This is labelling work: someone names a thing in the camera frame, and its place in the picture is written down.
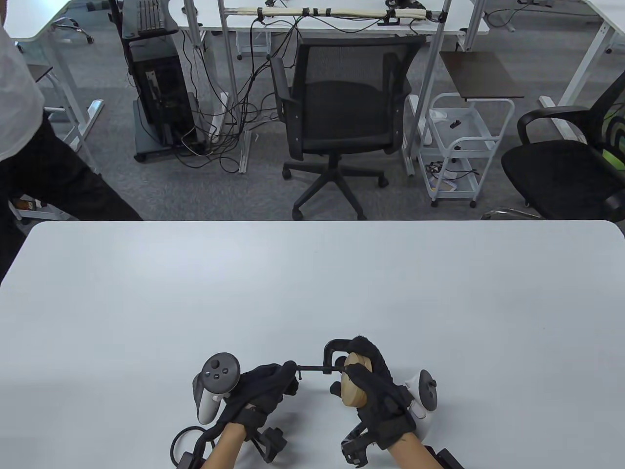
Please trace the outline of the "person's right hand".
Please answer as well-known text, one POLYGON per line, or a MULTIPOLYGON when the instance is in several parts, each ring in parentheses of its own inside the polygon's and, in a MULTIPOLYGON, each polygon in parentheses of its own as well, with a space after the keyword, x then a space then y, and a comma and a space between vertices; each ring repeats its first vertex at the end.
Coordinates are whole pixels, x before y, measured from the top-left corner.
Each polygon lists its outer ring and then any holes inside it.
POLYGON ((346 352, 371 360, 372 370, 355 363, 347 365, 345 373, 366 395, 366 404, 357 409, 359 419, 366 425, 377 446, 382 450, 388 449, 416 429, 404 393, 393 382, 383 355, 368 338, 354 337, 346 344, 346 352))

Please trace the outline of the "person's left hand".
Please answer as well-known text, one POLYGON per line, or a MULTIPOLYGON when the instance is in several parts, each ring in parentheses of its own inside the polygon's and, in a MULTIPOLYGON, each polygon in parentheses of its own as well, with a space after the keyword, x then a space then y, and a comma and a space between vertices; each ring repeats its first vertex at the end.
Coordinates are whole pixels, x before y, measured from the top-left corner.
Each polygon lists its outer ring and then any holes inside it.
POLYGON ((239 382, 225 399, 225 409, 217 424, 240 424, 246 440, 260 435, 268 416, 275 411, 285 396, 294 396, 299 387, 297 364, 293 361, 258 366, 243 373, 239 382))

